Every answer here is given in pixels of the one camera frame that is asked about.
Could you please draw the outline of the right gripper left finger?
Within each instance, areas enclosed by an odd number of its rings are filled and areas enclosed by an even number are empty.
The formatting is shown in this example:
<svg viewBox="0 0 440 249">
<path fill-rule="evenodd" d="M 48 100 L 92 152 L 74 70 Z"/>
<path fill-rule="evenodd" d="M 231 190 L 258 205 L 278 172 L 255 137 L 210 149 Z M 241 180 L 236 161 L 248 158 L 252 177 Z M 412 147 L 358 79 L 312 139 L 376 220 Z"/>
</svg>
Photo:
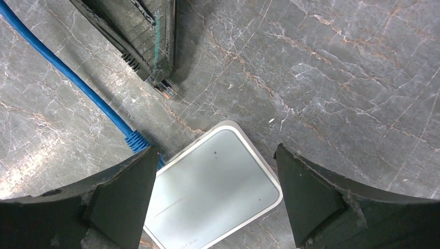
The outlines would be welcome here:
<svg viewBox="0 0 440 249">
<path fill-rule="evenodd" d="M 138 248 L 159 162 L 151 146 L 40 196 L 1 201 L 1 248 Z"/>
</svg>

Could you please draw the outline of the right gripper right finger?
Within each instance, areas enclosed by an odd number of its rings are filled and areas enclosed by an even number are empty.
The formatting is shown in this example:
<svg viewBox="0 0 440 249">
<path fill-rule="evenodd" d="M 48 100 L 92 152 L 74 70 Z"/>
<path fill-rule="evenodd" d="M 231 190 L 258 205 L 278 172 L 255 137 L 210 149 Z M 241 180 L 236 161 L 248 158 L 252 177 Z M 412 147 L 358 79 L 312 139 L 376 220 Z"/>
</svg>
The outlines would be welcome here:
<svg viewBox="0 0 440 249">
<path fill-rule="evenodd" d="M 298 248 L 439 248 L 439 201 L 374 188 L 279 144 L 274 153 Z"/>
</svg>

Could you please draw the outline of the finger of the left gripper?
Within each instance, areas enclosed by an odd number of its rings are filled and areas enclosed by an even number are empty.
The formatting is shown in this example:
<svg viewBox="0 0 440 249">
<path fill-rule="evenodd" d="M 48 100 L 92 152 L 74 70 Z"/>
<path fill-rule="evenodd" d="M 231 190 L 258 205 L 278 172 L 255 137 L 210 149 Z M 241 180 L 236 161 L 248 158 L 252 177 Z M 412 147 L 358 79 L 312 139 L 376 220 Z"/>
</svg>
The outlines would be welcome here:
<svg viewBox="0 0 440 249">
<path fill-rule="evenodd" d="M 120 42 L 120 38 L 109 32 L 110 28 L 104 20 L 94 13 L 92 9 L 86 6 L 84 1 L 71 1 L 71 3 L 117 50 L 122 53 L 121 58 L 142 81 L 145 81 L 148 78 L 149 73 L 141 67 L 136 58 L 123 46 Z"/>
<path fill-rule="evenodd" d="M 176 1 L 132 1 L 153 32 L 152 78 L 162 81 L 174 69 Z"/>
</svg>

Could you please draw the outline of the white plastic box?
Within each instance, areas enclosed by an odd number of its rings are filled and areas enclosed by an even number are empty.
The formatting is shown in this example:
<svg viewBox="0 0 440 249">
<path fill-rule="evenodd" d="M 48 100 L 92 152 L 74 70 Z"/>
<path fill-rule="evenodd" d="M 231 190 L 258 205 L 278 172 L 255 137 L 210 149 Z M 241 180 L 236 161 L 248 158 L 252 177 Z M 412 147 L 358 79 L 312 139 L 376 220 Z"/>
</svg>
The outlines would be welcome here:
<svg viewBox="0 0 440 249">
<path fill-rule="evenodd" d="M 144 231 L 159 248 L 209 248 L 282 198 L 270 165 L 241 127 L 226 120 L 157 172 Z"/>
</svg>

